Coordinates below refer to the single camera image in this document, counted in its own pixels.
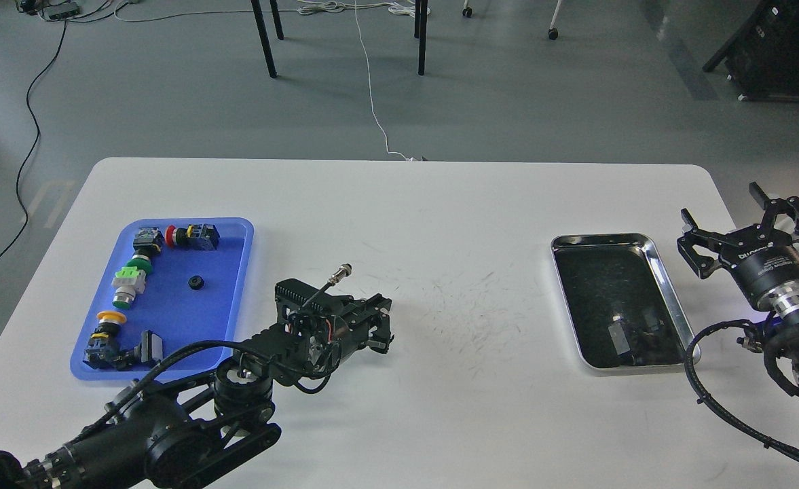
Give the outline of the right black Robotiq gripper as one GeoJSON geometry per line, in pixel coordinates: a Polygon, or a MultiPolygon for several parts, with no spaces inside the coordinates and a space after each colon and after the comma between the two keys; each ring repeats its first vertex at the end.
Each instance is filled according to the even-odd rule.
{"type": "Polygon", "coordinates": [[[799,197],[771,198],[755,181],[749,193],[764,211],[759,225],[727,234],[705,231],[683,208],[684,235],[677,247],[695,276],[704,280],[727,269],[753,309],[770,310],[772,290],[787,283],[799,285],[799,253],[792,245],[799,242],[799,197]],[[781,215],[794,224],[791,236],[775,229],[781,215]]]}

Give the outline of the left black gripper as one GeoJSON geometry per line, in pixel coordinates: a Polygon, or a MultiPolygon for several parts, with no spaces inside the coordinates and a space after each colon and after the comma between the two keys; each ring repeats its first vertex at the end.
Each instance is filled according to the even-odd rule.
{"type": "Polygon", "coordinates": [[[392,300],[377,293],[356,300],[352,296],[328,296],[324,315],[330,321],[326,362],[340,364],[357,350],[369,348],[387,354],[394,335],[387,324],[392,300]]]}

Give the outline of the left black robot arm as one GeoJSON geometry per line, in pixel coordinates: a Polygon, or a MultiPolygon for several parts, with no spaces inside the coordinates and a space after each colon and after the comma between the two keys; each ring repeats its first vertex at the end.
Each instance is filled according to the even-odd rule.
{"type": "Polygon", "coordinates": [[[20,463],[0,451],[0,488],[204,488],[272,448],[273,386],[320,392],[353,353],[387,353],[390,298],[332,295],[343,264],[316,288],[275,287],[274,325],[241,342],[204,340],[160,361],[61,448],[20,463]]]}

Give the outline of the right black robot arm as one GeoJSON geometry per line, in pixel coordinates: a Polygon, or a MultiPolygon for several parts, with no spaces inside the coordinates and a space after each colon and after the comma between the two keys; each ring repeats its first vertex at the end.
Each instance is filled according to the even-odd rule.
{"type": "Polygon", "coordinates": [[[701,384],[693,355],[700,341],[714,332],[741,328],[738,343],[750,352],[762,354],[766,374],[787,395],[799,397],[799,197],[771,197],[758,183],[749,192],[762,209],[760,223],[727,234],[704,231],[682,209],[684,235],[678,251],[699,278],[715,270],[727,270],[747,303],[766,313],[762,322],[729,320],[698,332],[686,347],[684,371],[698,403],[716,416],[790,459],[799,462],[799,449],[750,427],[731,414],[701,384]]]}

